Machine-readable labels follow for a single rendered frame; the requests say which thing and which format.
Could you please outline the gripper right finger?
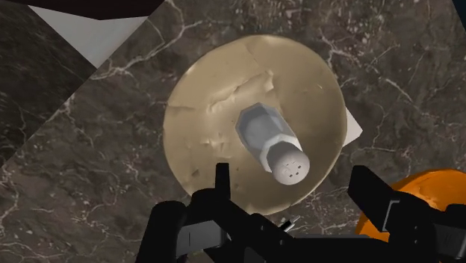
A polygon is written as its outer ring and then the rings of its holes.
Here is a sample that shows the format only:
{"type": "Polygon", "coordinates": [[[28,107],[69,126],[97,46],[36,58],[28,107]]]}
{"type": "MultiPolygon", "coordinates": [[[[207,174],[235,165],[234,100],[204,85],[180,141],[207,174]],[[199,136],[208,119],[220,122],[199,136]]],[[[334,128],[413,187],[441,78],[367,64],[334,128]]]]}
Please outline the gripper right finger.
{"type": "Polygon", "coordinates": [[[394,190],[363,165],[352,168],[347,193],[364,216],[389,239],[380,244],[387,263],[466,263],[466,204],[445,210],[394,190]]]}

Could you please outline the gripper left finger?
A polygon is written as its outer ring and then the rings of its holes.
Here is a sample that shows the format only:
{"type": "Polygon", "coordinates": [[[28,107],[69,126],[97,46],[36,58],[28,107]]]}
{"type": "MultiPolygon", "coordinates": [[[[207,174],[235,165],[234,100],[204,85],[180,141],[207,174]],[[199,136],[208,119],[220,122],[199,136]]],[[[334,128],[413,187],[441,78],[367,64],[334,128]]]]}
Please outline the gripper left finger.
{"type": "Polygon", "coordinates": [[[218,163],[214,187],[194,193],[189,205],[173,200],[155,205],[135,263],[185,263],[198,250],[214,263],[255,263],[240,225],[247,214],[230,197],[229,165],[218,163]]]}

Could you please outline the orange round fruit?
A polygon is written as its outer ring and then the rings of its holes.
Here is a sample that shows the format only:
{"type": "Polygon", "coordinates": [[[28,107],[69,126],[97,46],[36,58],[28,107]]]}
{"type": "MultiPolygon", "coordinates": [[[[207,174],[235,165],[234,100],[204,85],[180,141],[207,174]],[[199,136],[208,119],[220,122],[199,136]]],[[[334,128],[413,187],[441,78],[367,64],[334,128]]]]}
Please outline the orange round fruit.
{"type": "MultiPolygon", "coordinates": [[[[368,173],[369,175],[375,175],[371,170],[365,166],[354,166],[352,169],[352,175],[350,184],[357,174],[368,173]]],[[[392,188],[396,191],[406,192],[412,194],[425,202],[427,202],[432,208],[439,211],[446,211],[448,205],[458,204],[465,205],[466,207],[466,173],[459,170],[453,169],[441,169],[441,170],[426,170],[422,173],[410,175],[400,181],[394,183],[392,188]]],[[[447,223],[453,223],[454,226],[458,224],[460,229],[466,229],[466,210],[460,211],[459,214],[450,215],[452,221],[447,223]]],[[[392,235],[395,238],[409,238],[410,241],[419,243],[419,234],[417,230],[406,229],[404,236],[399,233],[399,236],[392,235]]],[[[365,214],[362,212],[357,223],[355,230],[356,234],[368,235],[370,238],[379,239],[382,241],[389,241],[388,232],[380,232],[371,222],[365,214]]]]}

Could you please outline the beige round plate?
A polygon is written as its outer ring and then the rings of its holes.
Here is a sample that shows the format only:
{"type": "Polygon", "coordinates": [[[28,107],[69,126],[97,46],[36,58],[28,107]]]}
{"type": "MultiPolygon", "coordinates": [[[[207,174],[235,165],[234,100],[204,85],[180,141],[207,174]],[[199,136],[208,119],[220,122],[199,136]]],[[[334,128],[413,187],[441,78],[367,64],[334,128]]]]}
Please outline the beige round plate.
{"type": "Polygon", "coordinates": [[[181,77],[164,117],[164,151],[192,194],[214,185],[215,167],[230,169],[233,202],[249,213],[274,214],[305,199],[333,168],[347,136],[347,109],[326,62],[297,41],[252,35],[203,55],[181,77]],[[255,103],[276,108],[310,161],[295,185],[278,183],[241,143],[240,112],[255,103]]]}

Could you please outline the white salt shaker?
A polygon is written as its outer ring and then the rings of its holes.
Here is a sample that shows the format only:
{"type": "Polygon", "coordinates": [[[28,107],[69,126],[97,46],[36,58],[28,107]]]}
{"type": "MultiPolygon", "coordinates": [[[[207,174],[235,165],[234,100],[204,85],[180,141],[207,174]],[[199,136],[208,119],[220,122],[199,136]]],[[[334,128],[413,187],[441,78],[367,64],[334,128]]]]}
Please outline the white salt shaker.
{"type": "Polygon", "coordinates": [[[295,185],[308,175],[309,158],[276,108],[260,102],[244,108],[235,129],[241,143],[278,183],[295,185]]]}

